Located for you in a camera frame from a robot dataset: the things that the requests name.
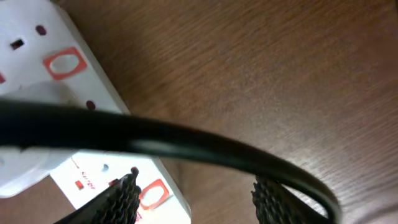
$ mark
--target wood grain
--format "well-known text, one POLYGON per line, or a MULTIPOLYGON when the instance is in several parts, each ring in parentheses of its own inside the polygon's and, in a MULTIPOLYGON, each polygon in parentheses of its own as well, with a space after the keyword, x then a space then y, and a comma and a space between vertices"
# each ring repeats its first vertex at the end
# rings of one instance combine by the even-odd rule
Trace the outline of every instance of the wood grain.
MULTIPOLYGON (((62 7, 134 114, 239 139, 303 167, 336 192, 345 223, 398 220, 393 1, 62 7)), ((190 162, 181 168, 194 224, 257 222, 253 177, 190 162)))
POLYGON ((0 200, 1 224, 54 223, 74 211, 51 177, 11 198, 0 200))

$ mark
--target red square marking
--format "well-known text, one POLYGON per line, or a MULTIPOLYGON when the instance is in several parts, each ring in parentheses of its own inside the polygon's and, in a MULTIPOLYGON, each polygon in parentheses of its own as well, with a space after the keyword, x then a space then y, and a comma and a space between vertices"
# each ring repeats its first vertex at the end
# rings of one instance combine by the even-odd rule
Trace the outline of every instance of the red square marking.
POLYGON ((87 68, 76 47, 69 47, 45 58, 43 64, 54 80, 63 80, 87 68))
POLYGON ((157 180, 153 181, 153 183, 151 183, 148 187, 146 187, 141 192, 141 194, 139 195, 141 207, 144 210, 154 209, 154 208, 158 207, 161 203, 163 203, 169 197, 169 195, 170 195, 169 194, 169 190, 167 190, 167 187, 164 185, 163 181, 160 180, 160 179, 157 179, 157 180), (163 188, 164 192, 163 192, 163 195, 160 197, 160 199, 157 202, 153 203, 152 205, 144 205, 144 204, 142 204, 141 202, 142 202, 142 199, 144 198, 145 194, 150 189, 153 189, 155 187, 162 187, 163 188))

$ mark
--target wooden table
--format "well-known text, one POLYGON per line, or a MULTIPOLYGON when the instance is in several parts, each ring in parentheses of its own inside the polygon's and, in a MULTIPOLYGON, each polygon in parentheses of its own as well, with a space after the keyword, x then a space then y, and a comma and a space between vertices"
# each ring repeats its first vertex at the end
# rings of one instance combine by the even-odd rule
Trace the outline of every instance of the wooden table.
MULTIPOLYGON (((394 1, 62 6, 134 114, 219 133, 303 167, 335 191, 345 223, 396 222, 394 1)), ((180 168, 194 224, 257 222, 253 177, 180 168)))

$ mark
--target red switch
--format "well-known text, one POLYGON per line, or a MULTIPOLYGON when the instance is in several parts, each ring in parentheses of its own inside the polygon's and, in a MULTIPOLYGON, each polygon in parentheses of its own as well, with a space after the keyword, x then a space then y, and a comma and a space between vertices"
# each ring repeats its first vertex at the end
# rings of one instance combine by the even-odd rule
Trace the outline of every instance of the red switch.
POLYGON ((113 186, 113 185, 117 184, 118 182, 119 182, 119 179, 114 179, 114 180, 108 182, 108 184, 109 184, 109 186, 113 186))
POLYGON ((77 186, 77 188, 78 188, 79 190, 85 188, 85 186, 80 182, 80 180, 76 181, 75 184, 76 184, 76 186, 77 186))
POLYGON ((4 76, 2 75, 2 73, 0 73, 0 84, 3 84, 6 82, 6 78, 4 78, 4 76))

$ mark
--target black cord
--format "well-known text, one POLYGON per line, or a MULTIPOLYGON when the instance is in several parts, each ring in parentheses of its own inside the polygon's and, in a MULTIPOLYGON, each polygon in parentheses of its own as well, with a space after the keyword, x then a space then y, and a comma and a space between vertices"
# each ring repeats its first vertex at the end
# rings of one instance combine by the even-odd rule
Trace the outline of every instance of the black cord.
POLYGON ((52 105, 0 101, 0 146, 97 149, 209 162, 278 181, 321 204, 333 223, 332 191, 299 167, 247 144, 160 121, 52 105))

